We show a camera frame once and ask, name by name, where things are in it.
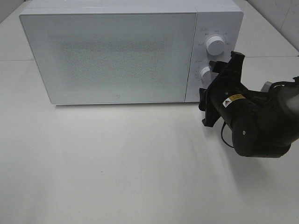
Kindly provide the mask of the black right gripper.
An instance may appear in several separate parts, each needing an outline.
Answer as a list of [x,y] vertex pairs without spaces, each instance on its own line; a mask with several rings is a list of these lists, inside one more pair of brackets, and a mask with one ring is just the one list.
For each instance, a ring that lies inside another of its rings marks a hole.
[[[247,89],[241,83],[245,55],[231,51],[230,61],[209,61],[217,76],[207,89],[200,89],[199,109],[205,112],[204,126],[213,127],[222,117],[230,128],[249,126],[257,128],[256,113],[259,110],[258,91]],[[233,73],[221,74],[226,68]]]

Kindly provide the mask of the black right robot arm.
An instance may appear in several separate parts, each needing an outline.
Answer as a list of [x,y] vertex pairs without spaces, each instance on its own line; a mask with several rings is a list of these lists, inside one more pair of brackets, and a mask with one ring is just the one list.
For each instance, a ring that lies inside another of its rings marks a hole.
[[202,123],[213,127],[222,118],[232,132],[231,147],[240,156],[279,158],[299,137],[299,79],[249,90],[241,82],[244,58],[233,51],[228,62],[209,62],[216,78],[199,90]]

